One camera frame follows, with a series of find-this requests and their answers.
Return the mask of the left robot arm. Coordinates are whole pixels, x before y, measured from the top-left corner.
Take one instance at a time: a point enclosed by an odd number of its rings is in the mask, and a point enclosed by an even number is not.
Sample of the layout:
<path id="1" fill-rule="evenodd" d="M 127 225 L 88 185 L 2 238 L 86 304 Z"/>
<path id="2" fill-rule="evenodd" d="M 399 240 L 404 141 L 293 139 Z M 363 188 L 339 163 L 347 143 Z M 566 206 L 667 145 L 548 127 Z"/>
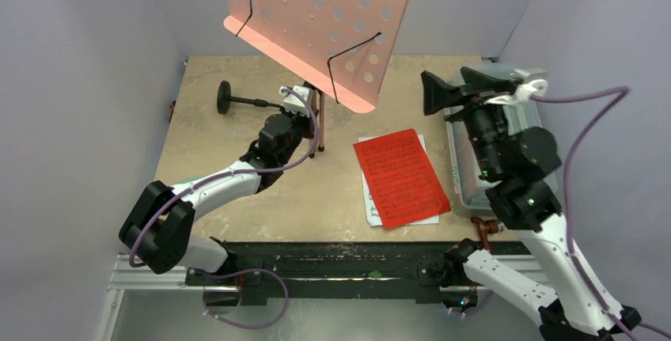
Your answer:
<path id="1" fill-rule="evenodd" d="M 308 159 L 317 144 L 319 124 L 313 107 L 316 89 L 309 83 L 283 86 L 279 113 L 269 116 L 247 151 L 219 172 L 169 186 L 148 184 L 119 231 L 129 248 L 131 267 L 159 275 L 174 267 L 202 271 L 225 285 L 236 274 L 235 256 L 216 237 L 192 235 L 193 225 L 236 199 L 271 187 L 287 169 Z"/>

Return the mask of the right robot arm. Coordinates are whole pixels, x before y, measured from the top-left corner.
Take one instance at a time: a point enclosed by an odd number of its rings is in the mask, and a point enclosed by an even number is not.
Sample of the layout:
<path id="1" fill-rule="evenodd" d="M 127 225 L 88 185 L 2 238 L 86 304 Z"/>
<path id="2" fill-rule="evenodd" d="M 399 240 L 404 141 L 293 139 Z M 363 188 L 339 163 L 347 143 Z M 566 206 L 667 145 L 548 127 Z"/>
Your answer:
<path id="1" fill-rule="evenodd" d="M 546 340 L 610 340 L 642 323 L 639 311 L 620 304 L 601 284 L 572 235 L 567 202 L 546 184 L 568 161 L 543 127 L 510 133 L 504 107 L 543 100 L 548 83 L 538 74 L 492 73 L 464 66 L 452 85 L 423 71 L 423 111 L 452 108 L 449 123 L 463 123 L 480 167 L 491 183 L 486 195 L 495 217 L 515 232 L 549 284 L 541 285 L 497 260 L 477 241 L 464 239 L 444 255 L 443 287 L 477 283 L 520 309 Z"/>

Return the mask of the pink music stand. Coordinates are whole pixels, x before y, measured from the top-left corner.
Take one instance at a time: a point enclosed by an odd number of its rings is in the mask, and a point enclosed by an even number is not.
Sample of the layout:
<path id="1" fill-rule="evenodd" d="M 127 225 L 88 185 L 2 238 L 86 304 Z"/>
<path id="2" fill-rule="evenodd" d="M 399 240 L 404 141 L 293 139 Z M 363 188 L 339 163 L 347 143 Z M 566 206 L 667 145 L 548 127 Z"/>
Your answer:
<path id="1" fill-rule="evenodd" d="M 225 29 L 356 113 L 378 104 L 409 0 L 228 0 Z"/>

